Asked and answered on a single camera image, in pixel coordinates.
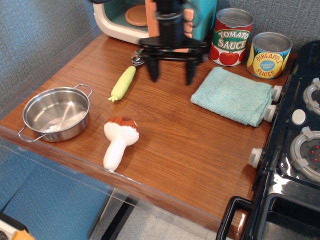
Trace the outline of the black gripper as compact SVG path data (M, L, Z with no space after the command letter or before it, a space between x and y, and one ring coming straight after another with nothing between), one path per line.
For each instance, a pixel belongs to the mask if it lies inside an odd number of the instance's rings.
M142 38L140 56L153 82L159 77L159 61L186 62L186 84L193 82L199 63L208 52L204 41L210 31L210 2L203 0L154 0L151 14L158 33Z

